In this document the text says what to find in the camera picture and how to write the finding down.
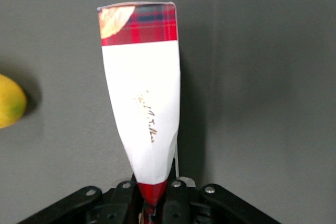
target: printed food image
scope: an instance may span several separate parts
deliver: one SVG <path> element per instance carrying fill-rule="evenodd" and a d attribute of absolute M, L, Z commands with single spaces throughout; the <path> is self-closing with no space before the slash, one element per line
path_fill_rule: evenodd
<path fill-rule="evenodd" d="M 119 32 L 130 19 L 135 6 L 103 8 L 98 13 L 100 37 L 108 38 Z"/>

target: gray background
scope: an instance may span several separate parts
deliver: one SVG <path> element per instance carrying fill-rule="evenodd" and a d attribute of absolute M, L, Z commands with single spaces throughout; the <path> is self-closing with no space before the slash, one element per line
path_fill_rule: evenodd
<path fill-rule="evenodd" d="M 96 12 L 126 1 L 177 5 L 181 175 L 282 223 L 334 223 L 336 0 L 0 0 L 0 72 L 30 99 L 0 130 L 0 222 L 130 176 Z"/>

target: red object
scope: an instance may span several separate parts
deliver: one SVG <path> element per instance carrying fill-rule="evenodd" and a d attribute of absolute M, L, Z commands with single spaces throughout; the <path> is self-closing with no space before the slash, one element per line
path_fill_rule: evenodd
<path fill-rule="evenodd" d="M 177 40 L 175 6 L 151 4 L 136 6 L 125 26 L 117 34 L 102 39 L 101 44 L 112 46 L 167 40 Z"/>
<path fill-rule="evenodd" d="M 138 183 L 138 187 L 144 200 L 148 204 L 156 206 L 166 191 L 167 179 L 164 182 L 155 185 Z"/>

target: yellow fruit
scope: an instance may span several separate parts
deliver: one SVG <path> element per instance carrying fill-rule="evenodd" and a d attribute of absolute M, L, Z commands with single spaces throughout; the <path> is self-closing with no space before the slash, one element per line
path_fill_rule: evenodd
<path fill-rule="evenodd" d="M 0 129 L 16 123 L 25 113 L 27 97 L 12 79 L 0 74 Z"/>

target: tartan print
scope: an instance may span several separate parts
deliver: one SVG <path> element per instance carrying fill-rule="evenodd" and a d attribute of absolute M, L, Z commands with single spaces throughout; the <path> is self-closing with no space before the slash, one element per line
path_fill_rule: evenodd
<path fill-rule="evenodd" d="M 177 40 L 175 6 L 172 4 L 136 6 L 125 26 L 102 39 L 102 46 Z"/>

